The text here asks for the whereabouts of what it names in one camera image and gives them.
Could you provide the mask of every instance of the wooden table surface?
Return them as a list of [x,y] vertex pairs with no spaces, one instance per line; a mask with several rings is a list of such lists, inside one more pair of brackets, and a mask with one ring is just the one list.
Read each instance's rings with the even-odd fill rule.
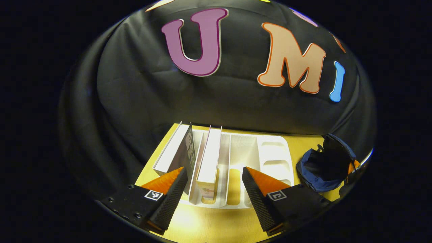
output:
[[[192,128],[208,131],[208,127],[192,126]],[[158,174],[152,167],[174,130],[175,126],[173,126],[162,139],[135,182],[136,185],[141,186],[158,177]],[[316,150],[318,148],[317,144],[322,145],[324,141],[321,136],[312,135],[251,133],[230,129],[223,129],[223,132],[279,135],[285,138],[291,153],[295,185],[300,184],[297,170],[295,169],[296,163],[300,161],[307,150],[311,148]],[[334,201],[339,198],[339,189],[342,186],[343,182],[337,189],[322,195],[330,201]],[[172,216],[169,228],[165,231],[164,235],[153,234],[179,243],[252,243],[270,238],[263,232],[253,208],[217,209],[185,205],[182,203],[178,204]]]

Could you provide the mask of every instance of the book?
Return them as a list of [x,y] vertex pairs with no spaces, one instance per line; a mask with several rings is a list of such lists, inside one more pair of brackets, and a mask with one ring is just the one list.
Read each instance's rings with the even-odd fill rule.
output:
[[192,135],[192,125],[186,125],[180,122],[168,143],[160,153],[153,169],[159,176],[162,176],[180,167],[185,167],[188,180],[184,192],[188,195],[195,162],[196,154]]
[[221,136],[222,127],[215,129],[210,126],[197,178],[201,195],[207,199],[213,199],[215,195]]

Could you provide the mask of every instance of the white organizer tray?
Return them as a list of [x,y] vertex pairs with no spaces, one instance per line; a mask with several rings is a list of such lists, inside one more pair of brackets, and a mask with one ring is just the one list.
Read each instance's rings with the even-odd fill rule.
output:
[[[198,153],[205,144],[208,131],[193,129],[192,132],[195,151]],[[179,203],[205,208],[251,208],[251,201],[241,179],[245,166],[261,171],[290,186],[294,185],[291,156],[288,143],[283,137],[222,132],[215,202],[213,204],[203,203],[198,185],[193,180],[188,200],[180,200]],[[197,169],[196,166],[192,178],[196,177]],[[238,205],[227,204],[230,169],[237,169],[240,172],[240,203]]]

